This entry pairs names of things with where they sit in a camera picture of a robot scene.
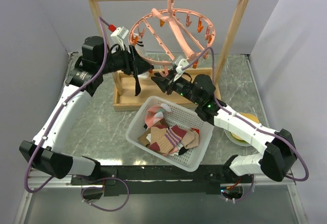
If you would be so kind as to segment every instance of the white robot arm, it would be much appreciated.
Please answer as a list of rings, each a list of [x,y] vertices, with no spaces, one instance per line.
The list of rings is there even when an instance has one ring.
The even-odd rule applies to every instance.
[[[103,74],[122,70],[128,75],[134,75],[135,79],[137,79],[138,74],[153,69],[152,65],[145,62],[137,54],[133,46],[129,46],[129,48],[130,52],[118,47],[113,54],[110,49]],[[64,108],[53,123],[50,132],[46,137],[44,136],[44,130],[48,128],[50,121],[52,121],[54,114],[62,106],[64,100],[76,92],[85,81],[92,78],[98,71],[104,52],[103,38],[87,38],[82,51],[83,56],[79,58],[75,68],[70,72],[62,96],[50,118],[33,138],[32,142],[22,142],[20,151],[25,159],[30,161],[39,142],[44,140],[44,144],[33,160],[32,166],[34,168],[57,178],[63,178],[68,174],[77,174],[89,176],[90,179],[96,180],[101,171],[99,162],[85,157],[65,155],[61,152],[77,116],[89,103],[94,92],[102,83],[102,75],[99,76],[96,82],[76,93],[69,102],[64,104]],[[229,168],[230,174],[241,176],[264,173],[272,180],[283,180],[296,161],[296,155],[273,135],[285,138],[294,146],[292,136],[288,131],[282,129],[278,132],[263,127],[261,124],[238,114],[224,102],[215,101],[215,87],[208,75],[198,75],[193,83],[182,77],[175,80],[176,75],[175,66],[169,70],[168,76],[162,77],[159,73],[156,73],[155,77],[151,77],[151,79],[168,95],[175,91],[197,104],[196,113],[203,121],[234,133],[258,150],[258,154],[254,155],[232,156],[225,164]]]

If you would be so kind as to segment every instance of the yellow plate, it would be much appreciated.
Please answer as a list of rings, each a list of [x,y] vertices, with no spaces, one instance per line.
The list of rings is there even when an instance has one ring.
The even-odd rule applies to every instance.
[[[253,114],[250,114],[250,113],[240,113],[240,114],[243,115],[243,116],[245,116],[246,118],[248,118],[248,119],[250,119],[250,120],[256,122],[256,123],[259,123],[258,118],[257,118],[255,115],[253,115]],[[226,133],[227,137],[228,137],[231,141],[233,141],[234,143],[236,143],[236,144],[238,144],[238,145],[240,145],[240,146],[250,146],[250,145],[249,145],[247,142],[245,142],[241,137],[239,137],[239,136],[237,136],[237,135],[235,135],[235,134],[233,134],[233,133],[231,133],[231,132],[229,132],[229,131],[227,131],[227,130],[225,130],[225,133]]]

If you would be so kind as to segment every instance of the white plastic basket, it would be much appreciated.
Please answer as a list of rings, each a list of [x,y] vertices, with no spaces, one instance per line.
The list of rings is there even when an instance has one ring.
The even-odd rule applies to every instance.
[[[147,110],[153,105],[160,105],[162,103],[167,104],[172,112],[165,114],[165,120],[169,126],[178,125],[180,128],[190,129],[197,128],[200,130],[199,146],[194,147],[188,150],[183,155],[179,156],[162,156],[149,148],[143,146],[141,142],[138,141],[140,137],[146,130],[144,129],[144,119],[147,113]],[[168,100],[162,99],[157,96],[149,97],[146,102],[141,106],[141,108],[136,113],[132,122],[130,123],[126,131],[126,139],[135,146],[151,153],[152,155],[157,156],[158,158],[165,160],[166,162],[175,165],[183,170],[188,172],[195,171],[205,154],[205,151],[208,147],[210,139],[213,135],[214,127],[207,123],[203,122],[194,111],[186,109],[180,105],[172,103]]]

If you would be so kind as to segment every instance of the white wall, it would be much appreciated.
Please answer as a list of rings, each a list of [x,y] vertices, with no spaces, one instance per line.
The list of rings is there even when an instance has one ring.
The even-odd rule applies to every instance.
[[[279,0],[251,53],[270,125],[292,132],[308,164],[297,188],[309,223],[327,223],[325,9],[326,0]],[[303,176],[300,163],[293,172]]]
[[[27,165],[19,145],[54,108],[68,56],[37,0],[0,0],[0,12],[0,216],[12,223]]]
[[[81,49],[84,39],[97,35],[96,26],[89,8],[88,0],[39,0],[46,10],[51,23],[68,51]],[[250,0],[244,14],[243,22],[236,35],[231,53],[249,54],[256,43],[264,25],[278,0]],[[189,8],[205,14],[217,28],[215,50],[220,51],[224,42],[229,22],[236,6],[232,1],[177,1],[175,7]],[[167,2],[101,2],[104,18],[114,25],[131,27],[139,18],[150,13],[153,7],[166,8]],[[172,51],[181,52],[172,41],[170,31],[160,31],[163,41]],[[149,51],[162,52],[156,41],[146,41]]]

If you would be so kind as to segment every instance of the wooden drying rack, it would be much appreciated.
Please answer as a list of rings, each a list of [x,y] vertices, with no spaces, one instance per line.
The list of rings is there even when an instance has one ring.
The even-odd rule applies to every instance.
[[[109,2],[109,1],[157,1],[157,0],[88,0],[90,3],[91,11],[95,20],[95,23],[97,25],[98,33],[100,36],[102,36],[102,32],[100,29],[100,25],[98,23],[98,17],[101,16],[101,11],[98,2]],[[221,99],[219,87],[218,87],[218,79],[220,77],[220,74],[223,70],[223,67],[225,65],[229,50],[231,48],[231,45],[234,41],[236,32],[239,28],[239,25],[241,23],[244,11],[246,9],[247,3],[249,0],[238,0],[236,9],[234,11],[233,17],[231,19],[228,32],[226,35],[225,43],[223,45],[223,48],[220,52],[220,57],[218,60],[218,65],[215,68],[215,85],[216,85],[216,96],[218,99]],[[197,68],[197,69],[189,69],[187,72],[194,77],[198,74],[207,74],[211,75],[211,68]],[[171,95],[167,96],[164,94],[157,85],[150,80],[147,79],[140,79],[140,84],[142,91],[138,96],[134,96],[135,94],[135,80],[133,77],[127,76],[122,72],[115,72],[112,73],[112,77],[115,83],[115,89],[114,89],[114,101],[113,101],[113,107],[115,110],[135,110],[142,106],[142,104],[146,101],[146,99],[149,96],[156,95],[159,97],[162,97],[164,99],[170,100],[172,102],[175,102],[179,105],[182,105],[184,107],[196,107],[195,104],[185,99],[183,96],[180,96],[179,94],[173,92]]]

